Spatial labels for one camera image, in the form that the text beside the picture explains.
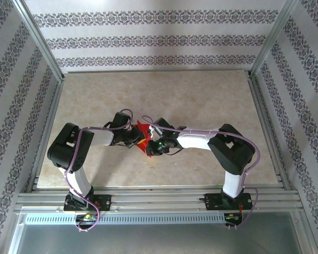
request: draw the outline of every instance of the metal profile beam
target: metal profile beam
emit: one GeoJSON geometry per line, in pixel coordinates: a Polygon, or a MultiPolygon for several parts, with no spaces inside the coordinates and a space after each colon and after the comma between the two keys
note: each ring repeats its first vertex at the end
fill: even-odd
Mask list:
{"type": "MultiPolygon", "coordinates": [[[[109,188],[97,190],[96,194],[112,195],[110,212],[107,214],[146,214],[146,213],[209,213],[200,201],[205,193],[220,193],[220,188],[180,188],[180,189],[128,189],[109,188]]],[[[247,189],[255,200],[255,191],[247,189]]],[[[275,188],[258,188],[259,199],[254,212],[302,211],[303,205],[298,191],[275,188]]],[[[63,213],[67,190],[40,191],[20,194],[15,213],[63,213]]]]}
{"type": "Polygon", "coordinates": [[[38,176],[40,174],[41,166],[43,163],[43,158],[45,157],[45,154],[46,154],[47,143],[48,143],[49,137],[51,135],[51,130],[53,127],[54,118],[55,118],[57,108],[59,105],[64,82],[65,82],[65,79],[62,79],[61,81],[59,81],[57,89],[55,91],[55,97],[52,101],[50,114],[49,114],[48,119],[47,119],[46,128],[45,128],[45,131],[42,135],[41,145],[40,145],[38,153],[37,153],[36,162],[33,165],[33,170],[32,170],[32,174],[31,174],[31,181],[29,182],[29,184],[27,186],[27,190],[26,190],[27,192],[31,192],[33,190],[33,186],[36,182],[36,176],[38,176]]]}
{"type": "Polygon", "coordinates": [[[262,99],[259,95],[258,88],[257,88],[258,84],[255,82],[254,79],[251,79],[251,78],[248,79],[248,82],[249,82],[250,90],[252,93],[253,101],[254,101],[255,107],[257,109],[258,117],[259,117],[262,129],[263,129],[266,144],[268,145],[268,149],[269,149],[269,152],[271,155],[272,164],[273,164],[275,170],[278,171],[277,173],[279,173],[279,176],[281,178],[281,181],[283,183],[284,188],[287,190],[290,190],[291,186],[288,182],[285,169],[281,163],[281,157],[278,153],[278,148],[277,148],[277,145],[275,143],[275,139],[273,137],[273,132],[272,132],[272,129],[269,125],[267,113],[263,109],[263,102],[262,102],[262,99]]]}
{"type": "Polygon", "coordinates": [[[21,238],[23,230],[23,228],[19,228],[19,223],[21,223],[22,217],[24,217],[24,215],[12,214],[12,218],[6,234],[6,240],[3,244],[1,253],[12,253],[12,250],[15,250],[19,245],[19,242],[17,240],[21,238]]]}
{"type": "Polygon", "coordinates": [[[291,212],[291,218],[302,252],[318,254],[318,246],[314,240],[305,212],[291,212]]]}
{"type": "Polygon", "coordinates": [[[60,81],[64,77],[62,70],[60,69],[55,57],[53,56],[51,50],[49,49],[46,40],[42,36],[38,25],[36,24],[31,12],[29,11],[28,7],[24,0],[12,0],[13,4],[15,5],[16,9],[21,15],[22,20],[26,24],[28,30],[31,33],[33,40],[35,41],[36,45],[40,49],[43,57],[45,58],[47,64],[51,68],[53,74],[56,76],[57,80],[60,81]]]}
{"type": "Polygon", "coordinates": [[[17,217],[16,215],[15,218],[11,221],[11,224],[12,223],[16,223],[16,224],[15,224],[15,227],[12,228],[14,229],[14,231],[11,230],[9,232],[9,235],[8,235],[9,241],[6,240],[3,253],[15,254],[17,252],[20,241],[21,241],[24,225],[25,225],[24,223],[25,218],[26,218],[25,214],[20,214],[19,217],[17,217]]]}
{"type": "Polygon", "coordinates": [[[271,31],[267,35],[265,42],[263,46],[261,47],[261,50],[259,51],[257,57],[255,58],[255,61],[251,68],[251,77],[257,74],[259,71],[261,65],[263,64],[266,56],[270,52],[270,49],[272,48],[273,44],[275,43],[280,31],[286,24],[293,8],[295,7],[297,0],[286,0],[283,7],[281,8],[279,15],[274,22],[271,31]]]}

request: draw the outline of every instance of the metal grille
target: metal grille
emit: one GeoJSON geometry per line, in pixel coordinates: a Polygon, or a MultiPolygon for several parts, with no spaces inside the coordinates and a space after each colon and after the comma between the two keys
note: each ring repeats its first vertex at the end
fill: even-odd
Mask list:
{"type": "MultiPolygon", "coordinates": [[[[74,214],[28,214],[26,224],[54,225],[74,224],[74,214]]],[[[223,213],[204,214],[103,214],[99,224],[104,225],[144,225],[144,224],[214,224],[225,223],[223,213]]]]}

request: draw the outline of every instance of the white robotic arm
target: white robotic arm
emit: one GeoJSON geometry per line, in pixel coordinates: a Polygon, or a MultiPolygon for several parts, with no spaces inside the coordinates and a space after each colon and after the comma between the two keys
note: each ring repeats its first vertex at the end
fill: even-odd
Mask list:
{"type": "Polygon", "coordinates": [[[172,131],[175,129],[166,120],[160,118],[154,123],[153,128],[160,138],[150,140],[149,125],[145,124],[147,128],[144,128],[145,125],[138,122],[128,128],[120,128],[120,126],[127,126],[130,119],[127,114],[118,112],[113,122],[105,125],[105,127],[109,125],[108,129],[82,130],[79,143],[76,142],[80,133],[79,127],[71,123],[64,126],[50,146],[47,157],[66,176],[66,180],[71,186],[65,204],[71,203],[71,206],[75,207],[74,209],[87,210],[90,209],[90,206],[85,200],[98,204],[102,202],[99,195],[93,194],[94,190],[85,176],[83,163],[90,146],[113,146],[123,142],[123,146],[128,148],[133,145],[142,146],[143,148],[140,148],[148,156],[163,155],[169,153],[172,148],[199,148],[211,151],[226,170],[225,182],[220,194],[220,206],[228,210],[238,206],[238,200],[241,199],[240,196],[243,192],[244,168],[251,162],[255,149],[240,138],[242,136],[236,129],[229,124],[224,124],[219,130],[228,135],[194,134],[189,132],[186,127],[179,127],[176,129],[179,131],[172,131]]]}
{"type": "MultiPolygon", "coordinates": [[[[200,148],[210,150],[208,145],[211,138],[214,135],[202,135],[202,134],[189,134],[181,133],[177,137],[178,143],[182,148],[200,148]]],[[[233,175],[230,172],[225,172],[225,182],[223,186],[223,192],[231,198],[236,198],[242,191],[242,178],[244,173],[241,175],[233,175]]]]}

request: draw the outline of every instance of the striped wallpaper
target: striped wallpaper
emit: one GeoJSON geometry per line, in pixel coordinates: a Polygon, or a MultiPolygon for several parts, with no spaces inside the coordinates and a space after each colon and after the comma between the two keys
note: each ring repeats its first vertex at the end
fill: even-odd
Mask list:
{"type": "Polygon", "coordinates": [[[0,253],[58,81],[10,0],[0,0],[0,253]]]}
{"type": "Polygon", "coordinates": [[[284,1],[26,0],[26,4],[63,72],[248,70],[284,1]]]}
{"type": "Polygon", "coordinates": [[[318,246],[318,0],[297,2],[256,79],[318,246]]]}

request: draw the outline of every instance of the beige tabletop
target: beige tabletop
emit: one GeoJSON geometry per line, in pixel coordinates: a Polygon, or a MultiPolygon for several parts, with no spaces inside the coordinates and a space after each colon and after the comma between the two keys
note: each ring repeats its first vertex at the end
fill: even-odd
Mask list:
{"type": "MultiPolygon", "coordinates": [[[[174,127],[217,129],[233,125],[261,150],[247,184],[277,184],[269,151],[244,71],[115,72],[66,76],[48,146],[67,122],[103,126],[123,108],[174,127]]],[[[212,152],[184,149],[175,156],[147,157],[137,147],[90,147],[84,169],[95,187],[218,185],[225,170],[212,152]]],[[[38,187],[66,187],[45,157],[38,187]]]]}

